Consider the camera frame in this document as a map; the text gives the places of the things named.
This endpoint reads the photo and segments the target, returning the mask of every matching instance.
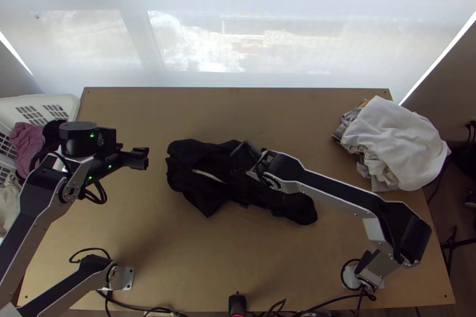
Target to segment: white plastic basket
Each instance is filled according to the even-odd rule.
[[[17,152],[11,147],[10,132],[15,123],[45,125],[52,120],[76,120],[79,99],[72,94],[23,95],[0,99],[0,184],[15,171]]]

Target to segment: tabletop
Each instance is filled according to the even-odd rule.
[[[85,247],[102,247],[120,265],[135,268],[132,290],[114,297],[139,306],[225,311],[229,295],[240,291],[250,310],[268,310],[283,298],[286,309],[302,310],[349,294],[340,282],[341,266],[374,250],[361,219],[315,204],[318,221],[301,226],[233,202],[205,218],[169,188],[165,158],[174,140],[249,140],[295,156],[309,170],[370,189],[356,171],[357,156],[331,134],[342,113],[375,95],[391,98],[387,89],[85,88],[78,120],[116,128],[124,149],[150,147],[149,168],[122,168],[104,178],[106,205],[75,202],[50,226],[19,303],[74,272],[68,258]],[[390,274],[377,301],[364,300],[363,308],[454,303],[422,191],[381,196],[407,203],[433,233],[420,265]],[[329,309],[356,304],[344,300]],[[73,308],[103,309],[104,300],[92,292]]]

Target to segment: black garment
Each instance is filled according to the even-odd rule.
[[[56,151],[60,145],[60,125],[66,123],[66,120],[53,120],[45,125],[43,128],[43,136],[45,136],[45,144],[43,148]]]
[[[240,205],[270,209],[274,216],[284,216],[298,224],[314,223],[317,213],[311,198],[302,193],[272,190],[234,169],[230,154],[239,144],[237,140],[220,145],[192,139],[173,141],[167,149],[170,157],[165,159],[169,186],[182,192],[206,217],[232,200]],[[223,183],[192,170],[212,174]]]

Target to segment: pink cloth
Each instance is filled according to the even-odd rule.
[[[33,126],[29,123],[16,123],[10,133],[10,143],[17,151],[15,162],[18,174],[26,178],[30,173],[30,160],[45,144],[43,127]]]

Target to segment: white curtain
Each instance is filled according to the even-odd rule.
[[[389,87],[395,101],[476,0],[0,0],[47,93],[84,86]]]

